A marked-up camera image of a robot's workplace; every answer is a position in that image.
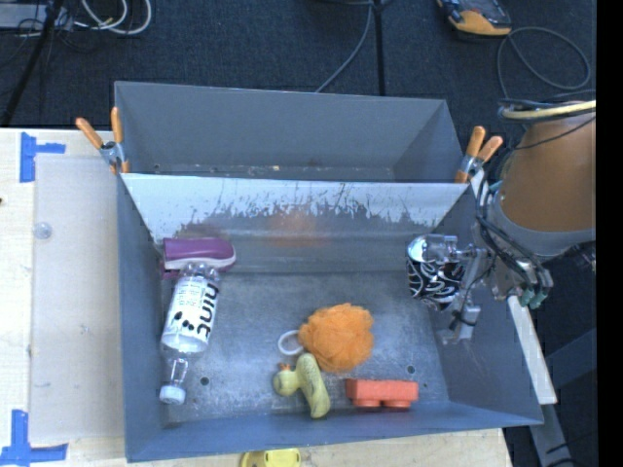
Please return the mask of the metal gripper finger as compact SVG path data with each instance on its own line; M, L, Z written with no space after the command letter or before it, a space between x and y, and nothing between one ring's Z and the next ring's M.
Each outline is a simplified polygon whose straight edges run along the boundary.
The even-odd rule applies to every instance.
M482 250L469 243L460 248L456 235L426 234L421 247L421 259L426 263L465 263L474 260Z
M448 326L437 332L437 337L442 344L470 341L473 336L482 310L471 297L471 290L478 282L478 270L479 263L476 260L472 260L466 267L458 295L449 307Z

